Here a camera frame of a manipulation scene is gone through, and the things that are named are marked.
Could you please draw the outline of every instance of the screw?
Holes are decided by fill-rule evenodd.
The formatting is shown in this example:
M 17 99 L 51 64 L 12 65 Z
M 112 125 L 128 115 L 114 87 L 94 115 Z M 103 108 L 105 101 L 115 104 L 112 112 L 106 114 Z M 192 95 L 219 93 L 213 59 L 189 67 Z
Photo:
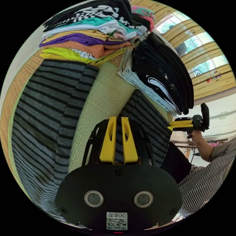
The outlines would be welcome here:
M 122 176 L 123 175 L 123 170 L 122 169 L 115 170 L 115 175 Z
M 176 214 L 176 208 L 173 208 L 171 211 L 170 211 L 170 215 L 172 216 L 172 215 L 174 215 L 174 214 Z
M 68 213 L 68 211 L 67 211 L 67 209 L 65 207 L 61 207 L 61 212 L 63 214 L 67 214 Z

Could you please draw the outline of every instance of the black and white striped shirt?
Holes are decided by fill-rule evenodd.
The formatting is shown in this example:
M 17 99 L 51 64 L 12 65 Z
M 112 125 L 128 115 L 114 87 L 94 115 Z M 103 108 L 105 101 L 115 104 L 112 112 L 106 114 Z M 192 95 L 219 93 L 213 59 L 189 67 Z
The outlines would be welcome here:
M 212 162 L 206 167 L 192 165 L 190 173 L 179 183 L 183 205 L 179 213 L 183 218 L 197 212 L 218 191 L 227 170 L 236 156 L 236 138 L 214 147 Z

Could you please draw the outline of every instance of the round sensor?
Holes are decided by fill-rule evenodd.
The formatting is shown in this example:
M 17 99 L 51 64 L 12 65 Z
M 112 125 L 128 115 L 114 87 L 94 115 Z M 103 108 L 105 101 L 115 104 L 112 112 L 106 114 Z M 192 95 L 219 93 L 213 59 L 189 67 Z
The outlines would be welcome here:
M 147 191 L 141 191 L 134 197 L 134 203 L 137 207 L 145 208 L 152 204 L 153 195 Z
M 98 191 L 91 190 L 84 195 L 84 201 L 90 207 L 99 207 L 103 204 L 103 196 Z

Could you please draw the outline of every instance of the purple shirt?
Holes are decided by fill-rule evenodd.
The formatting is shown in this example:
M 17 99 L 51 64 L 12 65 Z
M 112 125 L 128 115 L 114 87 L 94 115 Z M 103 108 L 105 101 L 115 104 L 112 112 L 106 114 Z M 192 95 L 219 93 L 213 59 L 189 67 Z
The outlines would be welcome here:
M 39 47 L 52 45 L 52 44 L 60 44 L 60 43 L 66 42 L 66 41 L 75 41 L 75 42 L 81 43 L 85 46 L 92 46 L 92 45 L 97 45 L 97 44 L 116 45 L 116 44 L 122 44 L 122 43 L 126 42 L 126 41 L 103 41 L 101 39 L 93 38 L 93 37 L 87 36 L 85 34 L 74 33 L 74 34 L 69 34 L 69 35 L 59 37 L 57 39 L 53 39 L 53 40 L 46 42 L 46 43 L 41 42 Z

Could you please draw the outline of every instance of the yellow shirt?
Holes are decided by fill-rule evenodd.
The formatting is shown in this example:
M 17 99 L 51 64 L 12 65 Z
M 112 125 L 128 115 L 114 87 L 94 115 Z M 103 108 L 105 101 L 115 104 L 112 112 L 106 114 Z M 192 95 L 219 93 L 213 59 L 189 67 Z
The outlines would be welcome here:
M 76 53 L 75 51 L 67 49 L 67 48 L 50 47 L 50 48 L 44 49 L 43 52 L 40 54 L 40 56 L 45 59 L 81 61 L 86 64 L 99 67 L 100 65 L 113 59 L 114 57 L 120 54 L 123 54 L 125 50 L 126 48 L 123 48 L 106 57 L 102 57 L 96 60 L 91 60 L 88 58 L 82 58 L 79 53 Z

